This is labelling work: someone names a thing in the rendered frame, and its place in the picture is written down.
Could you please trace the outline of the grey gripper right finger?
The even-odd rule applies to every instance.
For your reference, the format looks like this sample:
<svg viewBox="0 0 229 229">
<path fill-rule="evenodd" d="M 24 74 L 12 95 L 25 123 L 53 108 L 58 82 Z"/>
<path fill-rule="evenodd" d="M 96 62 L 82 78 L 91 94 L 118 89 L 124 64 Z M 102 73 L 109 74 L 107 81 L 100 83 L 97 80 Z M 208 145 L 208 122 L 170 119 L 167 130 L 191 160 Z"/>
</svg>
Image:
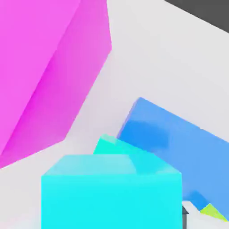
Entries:
<svg viewBox="0 0 229 229">
<path fill-rule="evenodd" d="M 187 229 L 229 229 L 228 221 L 202 214 L 190 201 L 182 201 L 182 205 L 189 213 Z"/>
</svg>

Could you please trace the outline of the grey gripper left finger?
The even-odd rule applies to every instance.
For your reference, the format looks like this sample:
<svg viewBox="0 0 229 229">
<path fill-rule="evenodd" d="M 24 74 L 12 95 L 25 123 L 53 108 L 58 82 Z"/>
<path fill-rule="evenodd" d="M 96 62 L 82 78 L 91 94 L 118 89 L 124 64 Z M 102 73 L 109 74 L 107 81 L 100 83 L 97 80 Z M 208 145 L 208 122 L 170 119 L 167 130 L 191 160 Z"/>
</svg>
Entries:
<svg viewBox="0 0 229 229">
<path fill-rule="evenodd" d="M 37 212 L 0 215 L 0 229 L 41 229 L 41 215 Z"/>
</svg>

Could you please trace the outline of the small cyan cube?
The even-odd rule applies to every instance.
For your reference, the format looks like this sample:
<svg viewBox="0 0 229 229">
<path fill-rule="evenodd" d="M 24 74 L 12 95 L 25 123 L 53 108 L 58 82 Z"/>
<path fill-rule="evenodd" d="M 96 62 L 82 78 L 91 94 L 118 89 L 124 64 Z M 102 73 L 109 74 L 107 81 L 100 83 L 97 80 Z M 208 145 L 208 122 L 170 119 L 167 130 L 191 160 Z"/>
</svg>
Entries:
<svg viewBox="0 0 229 229">
<path fill-rule="evenodd" d="M 182 229 L 182 176 L 151 153 L 66 155 L 41 178 L 41 229 Z"/>
</svg>

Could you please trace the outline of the small lime green cube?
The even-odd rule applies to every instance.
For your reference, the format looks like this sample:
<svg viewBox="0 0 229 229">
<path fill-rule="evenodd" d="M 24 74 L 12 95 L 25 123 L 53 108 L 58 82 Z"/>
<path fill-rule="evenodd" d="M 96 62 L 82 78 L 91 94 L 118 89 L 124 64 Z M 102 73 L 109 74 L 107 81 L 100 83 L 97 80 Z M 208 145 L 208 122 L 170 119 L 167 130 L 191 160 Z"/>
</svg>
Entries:
<svg viewBox="0 0 229 229">
<path fill-rule="evenodd" d="M 202 214 L 212 216 L 213 218 L 228 221 L 211 203 L 200 210 Z"/>
</svg>

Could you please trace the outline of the small turquoise cube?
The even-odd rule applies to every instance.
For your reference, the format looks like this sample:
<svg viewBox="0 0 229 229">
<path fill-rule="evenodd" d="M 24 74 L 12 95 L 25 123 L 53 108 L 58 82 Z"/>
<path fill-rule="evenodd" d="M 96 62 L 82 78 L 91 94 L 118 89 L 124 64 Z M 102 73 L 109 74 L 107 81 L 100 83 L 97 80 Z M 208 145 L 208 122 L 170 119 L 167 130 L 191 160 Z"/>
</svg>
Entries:
<svg viewBox="0 0 229 229">
<path fill-rule="evenodd" d="M 94 154 L 127 154 L 139 174 L 181 174 L 173 166 L 153 153 L 142 150 L 113 136 L 102 135 Z"/>
</svg>

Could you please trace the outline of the large blue box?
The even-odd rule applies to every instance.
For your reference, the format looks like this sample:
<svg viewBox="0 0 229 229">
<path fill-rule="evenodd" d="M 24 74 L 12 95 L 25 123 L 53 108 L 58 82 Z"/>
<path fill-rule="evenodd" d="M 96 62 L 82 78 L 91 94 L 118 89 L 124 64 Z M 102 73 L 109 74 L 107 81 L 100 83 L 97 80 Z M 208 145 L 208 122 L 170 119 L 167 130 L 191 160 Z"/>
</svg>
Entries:
<svg viewBox="0 0 229 229">
<path fill-rule="evenodd" d="M 229 142 L 138 98 L 118 138 L 154 153 L 182 174 L 182 198 L 212 204 L 229 220 Z"/>
</svg>

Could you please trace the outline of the large magenta box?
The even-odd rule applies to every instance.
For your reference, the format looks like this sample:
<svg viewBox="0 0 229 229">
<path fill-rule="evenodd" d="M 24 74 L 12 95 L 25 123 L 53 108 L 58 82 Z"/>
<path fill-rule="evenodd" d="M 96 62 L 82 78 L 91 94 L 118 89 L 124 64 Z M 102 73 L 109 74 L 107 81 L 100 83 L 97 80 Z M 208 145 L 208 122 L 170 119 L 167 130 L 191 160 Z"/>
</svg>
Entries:
<svg viewBox="0 0 229 229">
<path fill-rule="evenodd" d="M 111 49 L 107 0 L 0 0 L 0 169 L 66 137 Z"/>
</svg>

